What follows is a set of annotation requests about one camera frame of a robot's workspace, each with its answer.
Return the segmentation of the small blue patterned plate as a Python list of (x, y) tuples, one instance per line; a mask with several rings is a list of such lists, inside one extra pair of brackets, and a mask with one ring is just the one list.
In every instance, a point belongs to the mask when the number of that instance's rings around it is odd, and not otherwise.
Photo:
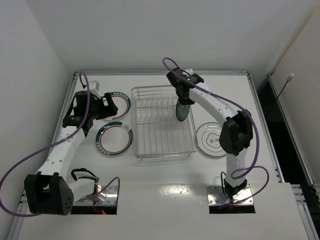
[(179, 101), (176, 103), (175, 115), (179, 122), (183, 122), (189, 115), (190, 105), (183, 105)]

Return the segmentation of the white plate with grey rim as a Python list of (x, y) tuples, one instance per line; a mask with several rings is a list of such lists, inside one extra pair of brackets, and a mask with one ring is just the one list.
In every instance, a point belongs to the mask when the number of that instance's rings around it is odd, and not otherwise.
[(196, 142), (199, 149), (208, 156), (221, 158), (226, 152), (220, 145), (222, 128), (217, 122), (206, 122), (196, 131)]

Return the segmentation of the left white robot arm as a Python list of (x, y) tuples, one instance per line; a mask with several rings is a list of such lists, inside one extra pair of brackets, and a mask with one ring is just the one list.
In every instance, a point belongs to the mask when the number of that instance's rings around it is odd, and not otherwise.
[(118, 108), (109, 92), (104, 97), (87, 90), (74, 94), (62, 121), (60, 140), (36, 174), (29, 174), (24, 180), (32, 214), (66, 216), (71, 213), (74, 203), (97, 199), (99, 178), (95, 175), (80, 176), (67, 183), (68, 169), (94, 121), (113, 117), (117, 113)]

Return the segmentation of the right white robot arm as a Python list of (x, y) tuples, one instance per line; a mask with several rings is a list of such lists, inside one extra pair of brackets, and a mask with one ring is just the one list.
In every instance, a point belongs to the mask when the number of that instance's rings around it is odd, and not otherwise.
[(237, 110), (225, 101), (211, 95), (204, 79), (194, 73), (184, 76), (180, 68), (167, 73), (182, 105), (199, 104), (220, 125), (219, 144), (226, 153), (224, 193), (229, 199), (247, 186), (244, 173), (247, 150), (253, 139), (253, 126), (244, 110)]

